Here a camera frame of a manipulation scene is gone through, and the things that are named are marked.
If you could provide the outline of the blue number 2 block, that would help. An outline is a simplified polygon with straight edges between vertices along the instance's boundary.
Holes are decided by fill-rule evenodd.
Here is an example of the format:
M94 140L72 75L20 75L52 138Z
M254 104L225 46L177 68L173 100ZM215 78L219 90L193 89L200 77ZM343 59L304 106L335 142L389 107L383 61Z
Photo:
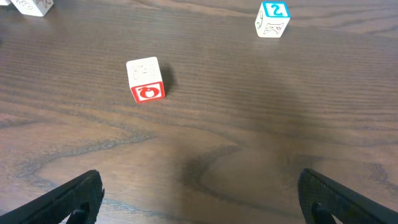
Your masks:
M290 19L286 2L263 1L254 23L257 35L263 38L280 38Z

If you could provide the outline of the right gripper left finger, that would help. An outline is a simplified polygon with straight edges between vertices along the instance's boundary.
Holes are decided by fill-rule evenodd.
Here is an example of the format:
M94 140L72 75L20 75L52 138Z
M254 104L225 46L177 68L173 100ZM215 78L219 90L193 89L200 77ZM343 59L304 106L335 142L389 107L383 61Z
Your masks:
M35 200L1 215L4 224L94 224L104 197L100 173L89 170Z

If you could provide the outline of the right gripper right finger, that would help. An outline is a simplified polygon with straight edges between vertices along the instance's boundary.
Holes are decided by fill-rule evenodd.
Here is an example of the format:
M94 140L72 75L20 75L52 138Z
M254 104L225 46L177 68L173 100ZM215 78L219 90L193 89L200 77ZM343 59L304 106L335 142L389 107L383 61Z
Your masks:
M301 172L298 199L306 224L397 224L397 212L313 169Z

